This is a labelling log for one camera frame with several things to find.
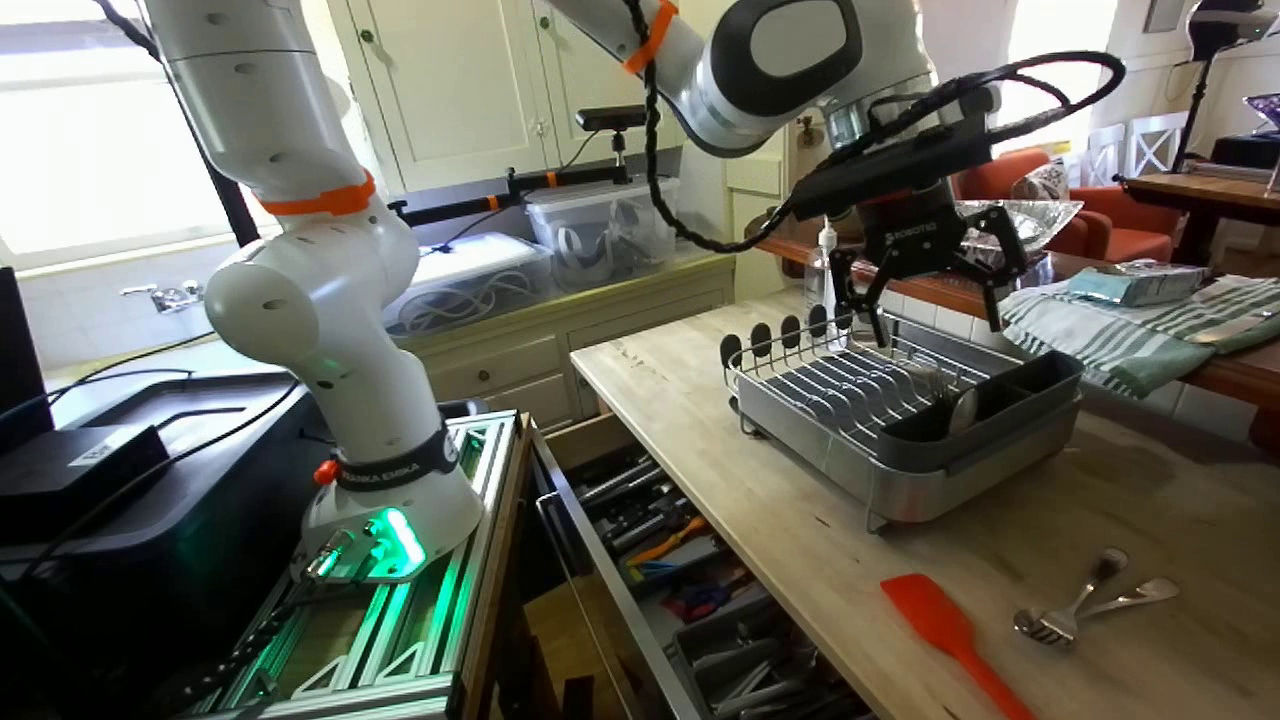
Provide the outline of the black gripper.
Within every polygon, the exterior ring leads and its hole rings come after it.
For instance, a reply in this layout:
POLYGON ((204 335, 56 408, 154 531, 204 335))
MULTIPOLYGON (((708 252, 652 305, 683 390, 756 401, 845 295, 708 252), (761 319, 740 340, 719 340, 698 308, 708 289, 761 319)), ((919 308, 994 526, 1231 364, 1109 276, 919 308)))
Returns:
POLYGON ((829 155, 791 188, 788 212, 794 222, 851 210, 865 225, 868 260, 857 247, 836 247, 829 255, 836 319, 859 326, 870 340, 882 340, 882 282, 949 273, 980 283, 986 328, 1002 328, 1001 295, 1026 270, 1024 246, 1001 205, 961 217, 953 193, 955 172, 986 160, 990 133, 980 118, 969 118, 889 149, 829 155))

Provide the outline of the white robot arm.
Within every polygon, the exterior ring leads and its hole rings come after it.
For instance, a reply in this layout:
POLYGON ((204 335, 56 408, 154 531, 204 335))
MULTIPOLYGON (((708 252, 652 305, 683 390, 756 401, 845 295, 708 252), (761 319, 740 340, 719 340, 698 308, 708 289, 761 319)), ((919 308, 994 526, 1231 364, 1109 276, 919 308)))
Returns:
MULTIPOLYGON (((695 149, 743 155, 824 104, 857 120, 784 201, 832 217, 944 179, 994 135, 984 76, 940 82, 914 0, 735 0, 708 33, 674 0, 551 0, 667 104, 695 149)), ((288 367, 336 440, 303 512, 320 586, 395 586, 460 549, 484 501, 454 468, 422 362, 389 335, 421 246, 353 151, 299 0, 143 0, 160 63, 212 167, 277 222, 204 289, 216 335, 288 367)))

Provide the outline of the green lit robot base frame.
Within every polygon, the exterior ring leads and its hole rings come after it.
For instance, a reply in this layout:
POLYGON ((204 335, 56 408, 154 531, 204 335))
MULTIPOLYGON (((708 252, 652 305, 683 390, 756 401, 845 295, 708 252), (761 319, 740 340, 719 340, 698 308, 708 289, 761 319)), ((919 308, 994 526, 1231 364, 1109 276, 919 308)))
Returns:
POLYGON ((460 468, 486 505, 475 531, 414 580, 320 587, 288 571, 237 659, 190 689, 180 720, 460 720, 498 501, 516 473, 516 413, 450 419, 460 468))

